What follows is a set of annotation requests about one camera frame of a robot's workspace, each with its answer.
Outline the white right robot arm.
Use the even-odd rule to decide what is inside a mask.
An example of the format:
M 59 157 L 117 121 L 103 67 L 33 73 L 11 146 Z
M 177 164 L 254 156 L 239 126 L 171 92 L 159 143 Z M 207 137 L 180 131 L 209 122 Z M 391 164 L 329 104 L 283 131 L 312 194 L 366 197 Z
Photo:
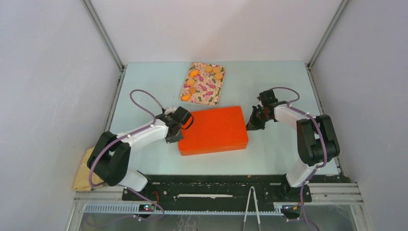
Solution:
M 253 106 L 247 131 L 264 130 L 269 121 L 282 122 L 296 131 L 299 158 L 286 174 L 280 196 L 292 201 L 299 195 L 298 187 L 306 185 L 313 175 L 340 154 L 340 145 L 329 115 L 312 115 L 295 108 L 299 93 L 291 101 L 279 101 L 276 88 L 259 93 L 258 105 Z

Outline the orange box lid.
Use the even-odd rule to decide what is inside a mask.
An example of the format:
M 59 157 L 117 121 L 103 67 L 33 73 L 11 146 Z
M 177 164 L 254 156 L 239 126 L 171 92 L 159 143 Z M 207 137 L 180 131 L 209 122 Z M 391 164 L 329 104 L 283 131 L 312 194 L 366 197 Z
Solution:
M 243 150 L 249 138 L 240 106 L 194 111 L 178 142 L 182 156 Z

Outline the floral pink serving tray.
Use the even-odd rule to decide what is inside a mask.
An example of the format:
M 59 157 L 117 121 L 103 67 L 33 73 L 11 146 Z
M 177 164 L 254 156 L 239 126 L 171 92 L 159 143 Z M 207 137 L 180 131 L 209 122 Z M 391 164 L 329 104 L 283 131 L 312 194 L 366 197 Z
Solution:
M 222 70 L 220 73 L 223 74 L 223 78 L 221 80 L 216 80 L 214 78 L 215 73 L 205 72 L 204 67 L 207 65 L 211 65 L 212 67 L 215 66 L 221 67 Z M 198 69 L 200 71 L 199 75 L 195 77 L 189 77 L 190 72 L 194 69 Z M 191 94 L 191 98 L 186 102 L 208 106 L 217 106 L 220 101 L 225 74 L 226 68 L 222 65 L 193 62 L 190 65 L 187 76 L 184 80 L 183 88 L 180 94 L 180 99 L 182 95 L 189 93 L 190 86 L 186 84 L 186 81 L 190 78 L 193 78 L 196 82 L 195 85 L 192 87 L 195 87 L 197 91 L 194 94 Z

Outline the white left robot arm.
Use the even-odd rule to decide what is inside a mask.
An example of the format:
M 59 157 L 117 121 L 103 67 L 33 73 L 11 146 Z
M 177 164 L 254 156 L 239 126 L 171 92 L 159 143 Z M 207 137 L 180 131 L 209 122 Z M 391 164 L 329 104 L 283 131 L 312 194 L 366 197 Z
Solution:
M 88 158 L 89 175 L 96 174 L 109 186 L 131 188 L 136 197 L 147 200 L 151 197 L 152 187 L 145 175 L 129 166 L 131 152 L 158 140 L 179 142 L 183 139 L 182 130 L 189 129 L 193 123 L 192 113 L 179 106 L 163 108 L 152 121 L 131 131 L 119 134 L 106 131 Z

